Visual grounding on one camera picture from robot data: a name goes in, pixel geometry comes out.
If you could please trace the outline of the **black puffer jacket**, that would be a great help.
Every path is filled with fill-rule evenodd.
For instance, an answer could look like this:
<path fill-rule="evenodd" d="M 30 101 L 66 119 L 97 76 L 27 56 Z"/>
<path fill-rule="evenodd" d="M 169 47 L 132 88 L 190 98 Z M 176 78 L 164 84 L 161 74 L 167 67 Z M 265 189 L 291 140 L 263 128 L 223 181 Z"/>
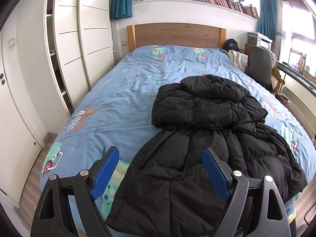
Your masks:
<path fill-rule="evenodd" d="M 161 86 L 151 112 L 160 131 L 131 161 L 106 225 L 138 236 L 208 235 L 230 196 L 224 166 L 271 176 L 289 201 L 308 181 L 267 114 L 246 88 L 219 76 Z"/>

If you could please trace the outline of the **light blue cartoon bedspread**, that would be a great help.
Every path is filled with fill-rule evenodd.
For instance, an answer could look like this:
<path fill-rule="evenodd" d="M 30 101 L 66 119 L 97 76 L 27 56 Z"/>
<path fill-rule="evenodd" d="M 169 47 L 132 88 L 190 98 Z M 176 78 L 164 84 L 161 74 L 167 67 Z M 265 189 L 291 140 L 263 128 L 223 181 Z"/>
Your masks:
<path fill-rule="evenodd" d="M 60 178 L 76 176 L 101 159 L 104 150 L 117 147 L 118 164 L 104 193 L 95 201 L 105 223 L 131 161 L 160 131 L 151 122 L 159 88 L 180 83 L 189 76 L 209 74 L 243 86 L 267 110 L 266 125 L 277 130 L 289 144 L 308 184 L 315 175 L 315 150 L 308 135 L 292 114 L 235 67 L 222 49 L 146 45 L 125 56 L 75 109 L 44 161 L 42 191 L 52 174 Z M 69 203 L 76 229 L 84 230 L 74 196 L 69 196 Z M 107 228 L 112 236 L 134 235 Z"/>

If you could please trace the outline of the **grey office chair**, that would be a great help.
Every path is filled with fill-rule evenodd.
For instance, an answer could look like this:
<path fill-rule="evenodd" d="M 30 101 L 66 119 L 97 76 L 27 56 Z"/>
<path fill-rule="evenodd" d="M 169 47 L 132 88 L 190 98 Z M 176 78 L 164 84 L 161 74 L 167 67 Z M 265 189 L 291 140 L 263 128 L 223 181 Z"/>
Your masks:
<path fill-rule="evenodd" d="M 249 76 L 261 86 L 271 90 L 272 69 L 276 64 L 276 58 L 273 53 L 258 46 L 252 46 L 249 64 Z"/>

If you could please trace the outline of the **cream cloth pile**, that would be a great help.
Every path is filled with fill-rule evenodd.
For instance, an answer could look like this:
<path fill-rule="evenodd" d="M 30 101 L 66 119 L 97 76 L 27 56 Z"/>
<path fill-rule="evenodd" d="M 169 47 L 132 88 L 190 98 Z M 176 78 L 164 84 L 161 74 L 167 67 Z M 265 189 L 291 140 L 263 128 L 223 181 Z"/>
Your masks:
<path fill-rule="evenodd" d="M 245 72 L 248 64 L 248 55 L 240 53 L 238 51 L 229 50 L 228 57 L 235 67 Z"/>

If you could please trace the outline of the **dark blue backpack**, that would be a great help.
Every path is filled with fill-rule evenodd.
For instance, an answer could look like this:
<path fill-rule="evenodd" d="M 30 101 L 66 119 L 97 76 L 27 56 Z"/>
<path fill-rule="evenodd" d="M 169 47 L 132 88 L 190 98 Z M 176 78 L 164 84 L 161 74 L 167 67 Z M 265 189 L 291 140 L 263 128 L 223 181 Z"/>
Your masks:
<path fill-rule="evenodd" d="M 239 52 L 238 43 L 235 39 L 226 40 L 223 49 L 228 52 L 230 50 Z"/>

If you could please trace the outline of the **white printer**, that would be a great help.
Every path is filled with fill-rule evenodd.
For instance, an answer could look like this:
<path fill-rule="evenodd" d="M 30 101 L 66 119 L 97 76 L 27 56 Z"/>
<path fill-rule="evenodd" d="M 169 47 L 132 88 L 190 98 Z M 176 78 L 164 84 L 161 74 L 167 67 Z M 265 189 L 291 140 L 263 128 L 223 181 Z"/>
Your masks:
<path fill-rule="evenodd" d="M 248 32 L 247 42 L 248 44 L 258 46 L 258 47 L 264 47 L 268 50 L 271 50 L 273 41 L 261 33 Z"/>

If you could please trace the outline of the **teal curtain right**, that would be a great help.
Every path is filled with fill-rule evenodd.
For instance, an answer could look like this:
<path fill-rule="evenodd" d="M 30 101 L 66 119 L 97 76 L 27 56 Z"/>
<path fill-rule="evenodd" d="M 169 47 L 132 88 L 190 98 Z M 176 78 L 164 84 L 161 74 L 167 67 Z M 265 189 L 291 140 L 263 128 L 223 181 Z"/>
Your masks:
<path fill-rule="evenodd" d="M 282 0 L 260 0 L 257 32 L 275 40 L 282 36 Z"/>

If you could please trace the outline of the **teal curtain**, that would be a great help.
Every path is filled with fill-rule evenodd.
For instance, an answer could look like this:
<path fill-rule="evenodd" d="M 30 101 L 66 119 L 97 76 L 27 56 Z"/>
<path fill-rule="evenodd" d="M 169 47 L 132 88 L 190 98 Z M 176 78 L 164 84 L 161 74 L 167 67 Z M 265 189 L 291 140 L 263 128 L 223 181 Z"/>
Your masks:
<path fill-rule="evenodd" d="M 110 20 L 132 18 L 132 0 L 111 0 Z"/>
<path fill-rule="evenodd" d="M 260 0 L 257 32 L 275 40 L 282 36 L 282 0 Z"/>

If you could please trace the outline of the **wooden headboard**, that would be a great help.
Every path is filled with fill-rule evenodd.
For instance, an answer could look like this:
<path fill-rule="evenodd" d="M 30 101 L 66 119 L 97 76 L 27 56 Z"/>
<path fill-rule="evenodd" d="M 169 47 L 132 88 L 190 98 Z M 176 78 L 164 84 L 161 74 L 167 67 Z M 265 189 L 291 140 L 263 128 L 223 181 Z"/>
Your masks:
<path fill-rule="evenodd" d="M 129 52 L 146 45 L 180 45 L 196 48 L 223 48 L 226 29 L 189 23 L 149 23 L 129 25 Z"/>

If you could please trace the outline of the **white sliding-door wardrobe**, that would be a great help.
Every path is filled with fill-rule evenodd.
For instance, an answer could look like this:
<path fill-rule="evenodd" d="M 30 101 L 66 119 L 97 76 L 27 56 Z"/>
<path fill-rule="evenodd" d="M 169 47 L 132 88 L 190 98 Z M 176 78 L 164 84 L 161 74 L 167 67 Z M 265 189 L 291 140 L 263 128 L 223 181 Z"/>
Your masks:
<path fill-rule="evenodd" d="M 52 75 L 71 115 L 114 68 L 109 0 L 46 0 L 45 22 Z"/>

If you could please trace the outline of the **teal curtain left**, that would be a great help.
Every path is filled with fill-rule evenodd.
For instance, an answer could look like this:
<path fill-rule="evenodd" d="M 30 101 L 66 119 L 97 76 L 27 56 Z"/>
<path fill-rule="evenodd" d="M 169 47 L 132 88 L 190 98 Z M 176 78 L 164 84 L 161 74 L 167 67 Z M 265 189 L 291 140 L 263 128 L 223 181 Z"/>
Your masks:
<path fill-rule="evenodd" d="M 132 0 L 111 0 L 110 20 L 132 18 Z"/>

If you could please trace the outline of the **white wall switch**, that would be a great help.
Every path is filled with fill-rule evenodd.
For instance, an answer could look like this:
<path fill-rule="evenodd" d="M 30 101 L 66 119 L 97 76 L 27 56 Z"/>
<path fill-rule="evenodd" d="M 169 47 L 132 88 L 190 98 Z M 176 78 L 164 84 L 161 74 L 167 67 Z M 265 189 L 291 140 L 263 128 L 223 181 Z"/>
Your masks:
<path fill-rule="evenodd" d="M 8 47 L 9 47 L 9 48 L 10 48 L 10 47 L 13 47 L 15 44 L 16 44 L 15 38 L 10 39 L 10 40 L 8 41 Z"/>

